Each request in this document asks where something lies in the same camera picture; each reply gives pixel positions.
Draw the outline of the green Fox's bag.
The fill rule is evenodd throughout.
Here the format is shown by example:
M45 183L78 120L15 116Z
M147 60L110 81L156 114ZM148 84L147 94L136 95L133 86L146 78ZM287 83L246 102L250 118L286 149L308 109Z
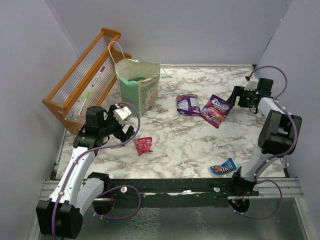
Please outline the green Fox's bag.
M146 78L144 78L144 77L137 77L137 78L130 79L129 81L139 82L139 81L143 81L143 80L145 80L145 79L146 79Z

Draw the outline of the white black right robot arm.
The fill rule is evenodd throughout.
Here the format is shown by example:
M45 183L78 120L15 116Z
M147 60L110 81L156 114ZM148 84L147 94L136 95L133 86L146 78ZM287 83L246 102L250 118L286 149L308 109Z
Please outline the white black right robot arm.
M229 189L236 196L251 192L260 175L271 163L293 153L303 122L301 116L289 113L276 98L271 97L274 83L272 79L245 78L246 86L235 86L226 102L234 106L239 98L239 107L254 107L266 120L258 136L257 151L232 175Z

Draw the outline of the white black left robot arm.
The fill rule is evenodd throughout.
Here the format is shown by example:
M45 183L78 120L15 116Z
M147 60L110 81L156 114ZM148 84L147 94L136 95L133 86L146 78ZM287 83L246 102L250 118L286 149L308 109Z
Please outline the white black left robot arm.
M75 239L82 228L84 214L98 196L106 197L111 190L106 176L95 173L88 180L85 175L99 150L108 149L104 139L114 136L120 142L110 148L123 147L132 141L139 128L125 122L139 115L128 102L119 102L108 110L101 106L90 106L86 110L85 124L73 141L68 166L54 191L47 200L40 200L36 216L42 235Z

